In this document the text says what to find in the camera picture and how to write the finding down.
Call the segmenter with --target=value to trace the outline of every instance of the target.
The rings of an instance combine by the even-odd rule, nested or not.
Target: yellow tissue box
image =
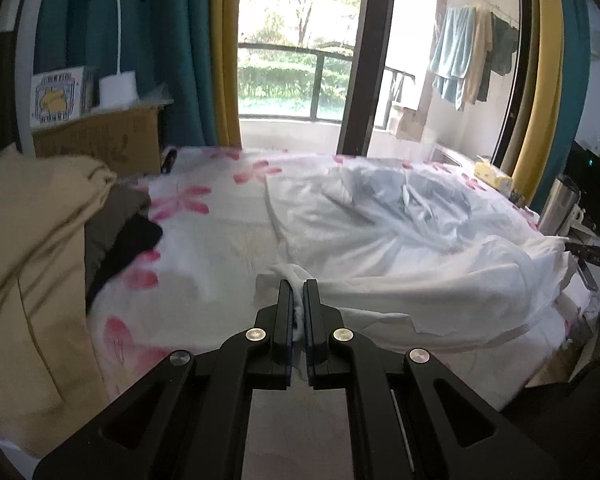
[[[474,175],[487,184],[487,186],[493,187],[493,189],[499,191],[504,196],[511,194],[511,189],[513,188],[511,177],[486,160],[475,163]]]

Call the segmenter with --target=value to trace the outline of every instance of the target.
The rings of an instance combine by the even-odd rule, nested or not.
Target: curtain
[[[116,13],[116,0],[43,0],[34,71],[116,73]],[[160,115],[165,144],[218,144],[208,37],[208,0],[122,0],[121,70],[136,71],[140,96],[164,82],[174,99]]]
[[[513,171],[514,188],[530,203],[546,166],[560,107],[564,30],[561,0],[539,0],[538,79],[525,139]]]
[[[238,3],[211,0],[211,49],[218,142],[239,148]]]
[[[540,49],[540,0],[531,0],[531,42],[529,50],[529,64],[526,67],[525,88],[522,92],[522,102],[518,111],[518,118],[513,127],[511,140],[507,146],[500,169],[509,176],[513,175],[516,163],[525,140],[526,128],[531,118],[531,108],[536,96],[536,81],[538,79],[538,53]]]
[[[576,137],[589,87],[591,67],[589,11],[586,0],[562,0],[564,13],[564,63],[560,112],[538,192],[531,209],[542,211],[555,177],[564,171]]]

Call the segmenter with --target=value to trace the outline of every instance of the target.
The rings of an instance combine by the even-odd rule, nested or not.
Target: hedge
[[[308,56],[308,62],[315,61]],[[320,103],[323,105],[344,105],[349,86],[349,70],[341,62],[341,72],[325,67],[322,70]],[[251,58],[238,67],[238,95],[242,98],[288,98],[311,100],[314,87],[315,64],[285,62]]]

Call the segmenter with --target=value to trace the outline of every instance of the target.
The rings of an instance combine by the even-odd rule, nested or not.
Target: metal screw
[[[266,338],[267,333],[261,328],[250,328],[247,330],[245,336],[247,336],[249,341],[262,341]]]
[[[422,348],[414,348],[409,352],[409,359],[414,363],[424,364],[429,360],[429,352]]]
[[[169,356],[169,361],[174,366],[182,366],[191,361],[191,354],[186,350],[176,350]]]
[[[338,341],[351,341],[353,339],[353,332],[348,328],[338,328],[333,331],[333,337]]]

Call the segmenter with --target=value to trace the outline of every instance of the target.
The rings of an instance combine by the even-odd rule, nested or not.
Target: green shrub
[[[292,57],[293,61],[263,59],[257,56],[241,60],[238,66],[239,98],[311,100],[316,57],[312,54],[280,54],[286,54],[287,58]],[[350,67],[349,61],[325,59],[320,84],[321,105],[344,106]]]

